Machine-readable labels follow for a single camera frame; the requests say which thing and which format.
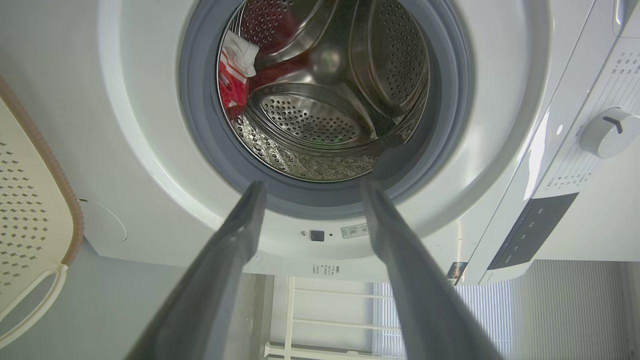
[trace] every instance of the beige laundry basket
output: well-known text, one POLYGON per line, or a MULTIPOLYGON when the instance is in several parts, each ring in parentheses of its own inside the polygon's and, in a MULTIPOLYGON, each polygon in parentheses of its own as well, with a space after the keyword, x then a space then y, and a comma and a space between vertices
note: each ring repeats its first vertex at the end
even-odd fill
POLYGON ((51 307, 83 238, 82 214, 58 162, 15 94, 0 78, 0 321, 51 274, 39 305, 0 348, 51 307))

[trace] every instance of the label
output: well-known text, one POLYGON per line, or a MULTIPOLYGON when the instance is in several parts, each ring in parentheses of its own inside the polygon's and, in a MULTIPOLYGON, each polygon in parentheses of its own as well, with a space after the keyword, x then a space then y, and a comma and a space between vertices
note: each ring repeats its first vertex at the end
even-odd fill
POLYGON ((314 275, 333 276, 340 273, 340 265, 313 264, 314 275))
POLYGON ((465 272, 465 269, 467 268, 467 264, 468 263, 451 264, 449 272, 447 272, 447 280, 449 280, 449 284, 455 286, 458 283, 462 273, 465 272))
POLYGON ((369 226, 367 224, 354 225, 349 227, 343 227, 342 238, 355 238, 356 236, 369 235, 369 226))

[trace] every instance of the washing machine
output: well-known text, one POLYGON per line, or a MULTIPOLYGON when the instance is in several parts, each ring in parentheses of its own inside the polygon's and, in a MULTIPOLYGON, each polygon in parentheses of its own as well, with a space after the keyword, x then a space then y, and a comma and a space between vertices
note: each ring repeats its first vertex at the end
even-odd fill
POLYGON ((188 266, 262 180, 246 272, 384 281, 360 193, 369 176, 453 284, 480 284, 524 273, 570 206, 563 196, 597 174, 596 161, 577 167, 588 174, 578 187, 548 178, 571 139, 570 157, 584 152, 576 126, 598 114, 579 115, 634 18, 625 5, 21 1, 2 5, 0 73, 101 256, 188 266), (259 48, 231 107, 220 76, 230 37, 259 48), (505 263, 511 233, 546 198, 538 240, 505 263))

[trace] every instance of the small black square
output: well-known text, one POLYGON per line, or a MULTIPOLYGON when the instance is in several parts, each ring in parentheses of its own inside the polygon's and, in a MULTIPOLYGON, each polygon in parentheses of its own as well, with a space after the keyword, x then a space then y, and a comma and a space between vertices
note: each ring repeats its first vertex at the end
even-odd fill
POLYGON ((311 230, 311 241, 324 241, 324 231, 311 230))

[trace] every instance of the white knob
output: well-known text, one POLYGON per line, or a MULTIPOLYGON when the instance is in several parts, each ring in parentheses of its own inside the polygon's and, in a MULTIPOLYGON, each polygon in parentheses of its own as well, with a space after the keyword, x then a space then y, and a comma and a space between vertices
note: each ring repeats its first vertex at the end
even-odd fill
POLYGON ((611 108, 601 112, 582 132, 580 147, 599 158, 621 153, 640 133, 640 117, 611 108))

